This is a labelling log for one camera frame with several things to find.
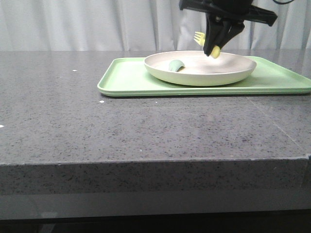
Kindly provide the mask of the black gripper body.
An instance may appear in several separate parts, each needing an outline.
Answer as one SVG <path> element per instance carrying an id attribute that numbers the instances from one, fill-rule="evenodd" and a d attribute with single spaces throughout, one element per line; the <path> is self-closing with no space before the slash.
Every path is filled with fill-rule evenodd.
<path id="1" fill-rule="evenodd" d="M 275 12 L 254 6 L 251 0 L 181 0 L 179 9 L 205 12 L 232 20 L 259 22 L 269 26 L 277 19 Z"/>

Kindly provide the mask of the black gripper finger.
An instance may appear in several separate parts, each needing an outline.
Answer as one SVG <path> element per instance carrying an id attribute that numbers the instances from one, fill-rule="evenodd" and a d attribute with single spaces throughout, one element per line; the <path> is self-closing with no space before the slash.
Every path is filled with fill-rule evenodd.
<path id="1" fill-rule="evenodd" d="M 230 22 L 224 18 L 206 13 L 207 28 L 204 42 L 204 54 L 210 56 L 214 47 L 220 49 L 228 42 L 227 36 L 230 31 Z"/>
<path id="2" fill-rule="evenodd" d="M 223 21 L 223 29 L 220 33 L 220 48 L 222 49 L 232 38 L 244 30 L 243 21 Z"/>

